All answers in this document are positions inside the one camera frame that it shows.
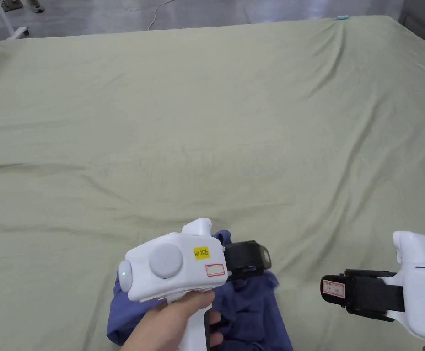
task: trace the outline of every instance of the gray floor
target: gray floor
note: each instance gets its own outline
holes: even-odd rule
[[[145,31],[165,0],[40,0],[46,11],[26,5],[9,12],[31,37]],[[161,6],[151,30],[292,21],[337,15],[388,15],[397,19],[403,0],[175,0]],[[7,37],[0,21],[0,40]]]

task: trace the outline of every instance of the shoe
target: shoe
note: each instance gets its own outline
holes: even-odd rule
[[[1,7],[4,12],[9,12],[13,10],[17,10],[18,8],[22,8],[23,4],[20,0],[12,1],[12,0],[2,0]]]
[[[44,11],[44,7],[40,5],[38,0],[27,0],[27,3],[29,4],[30,8],[32,8],[33,12],[37,14],[41,14]]]

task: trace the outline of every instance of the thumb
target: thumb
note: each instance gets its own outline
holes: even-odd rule
[[[199,309],[211,305],[214,298],[215,293],[212,290],[206,292],[191,291],[172,306],[178,309],[178,313],[184,314],[186,318],[189,318]]]

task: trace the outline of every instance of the blue cloth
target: blue cloth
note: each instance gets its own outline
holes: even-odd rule
[[[214,236],[223,245],[231,243],[228,230],[221,230]],[[218,351],[292,351],[274,296],[278,284],[275,275],[266,271],[262,276],[226,282],[214,289],[212,310],[219,311],[222,319],[211,326],[211,333],[219,331],[224,335]],[[160,301],[130,301],[119,286],[118,276],[113,294],[107,336],[113,343],[122,345],[144,314]]]

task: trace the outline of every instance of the yellow label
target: yellow label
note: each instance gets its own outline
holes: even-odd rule
[[[204,248],[194,248],[194,255],[197,260],[203,260],[205,258],[211,258],[209,253],[209,248],[205,246]]]

